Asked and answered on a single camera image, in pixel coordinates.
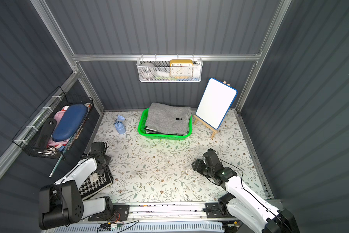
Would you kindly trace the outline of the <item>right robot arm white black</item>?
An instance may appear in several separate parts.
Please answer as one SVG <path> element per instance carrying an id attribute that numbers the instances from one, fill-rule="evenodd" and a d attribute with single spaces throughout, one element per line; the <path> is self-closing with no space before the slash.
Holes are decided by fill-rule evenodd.
<path id="1" fill-rule="evenodd" d="M 204 209 L 209 218 L 235 217 L 255 233 L 299 233 L 294 215 L 280 210 L 249 188 L 233 169 L 224 167 L 216 151 L 208 149 L 203 159 L 192 162 L 192 169 L 220 186 L 227 193 L 218 203 L 207 203 Z"/>

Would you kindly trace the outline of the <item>black white checkered scarf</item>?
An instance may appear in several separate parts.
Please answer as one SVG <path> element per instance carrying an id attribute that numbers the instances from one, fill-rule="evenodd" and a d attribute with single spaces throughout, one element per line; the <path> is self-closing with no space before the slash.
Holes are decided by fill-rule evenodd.
<path id="1" fill-rule="evenodd" d="M 159 132 L 159 131 L 157 131 L 157 130 L 150 129 L 150 128 L 148 128 L 147 126 L 144 128 L 144 130 L 145 130 L 145 132 L 146 132 L 147 134 L 183 136 L 183 135 L 180 135 L 180 134 L 165 134 L 165 133 Z"/>

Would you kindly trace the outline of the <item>grey scarf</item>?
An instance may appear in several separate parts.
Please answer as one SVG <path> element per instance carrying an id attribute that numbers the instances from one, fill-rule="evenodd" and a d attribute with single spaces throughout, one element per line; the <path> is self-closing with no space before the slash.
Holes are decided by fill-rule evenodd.
<path id="1" fill-rule="evenodd" d="M 165 134 L 186 135 L 189 132 L 191 108 L 152 103 L 145 125 Z"/>

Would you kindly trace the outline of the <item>houndstooth scarf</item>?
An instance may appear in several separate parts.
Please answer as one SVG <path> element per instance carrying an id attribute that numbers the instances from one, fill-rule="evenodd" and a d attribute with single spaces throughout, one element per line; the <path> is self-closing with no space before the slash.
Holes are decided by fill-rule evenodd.
<path id="1" fill-rule="evenodd" d="M 112 184 L 113 177 L 110 170 L 105 170 L 103 174 L 94 172 L 80 186 L 79 192 L 81 198 L 82 200 L 87 200 Z"/>

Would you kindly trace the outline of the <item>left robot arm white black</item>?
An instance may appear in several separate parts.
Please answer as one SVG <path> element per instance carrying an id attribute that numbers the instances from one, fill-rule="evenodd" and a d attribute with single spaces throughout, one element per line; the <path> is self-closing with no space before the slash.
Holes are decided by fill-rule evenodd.
<path id="1" fill-rule="evenodd" d="M 88 217 L 108 219 L 113 213 L 109 197 L 92 196 L 113 183 L 107 143 L 94 142 L 77 165 L 39 192 L 39 227 L 48 230 L 77 223 Z"/>

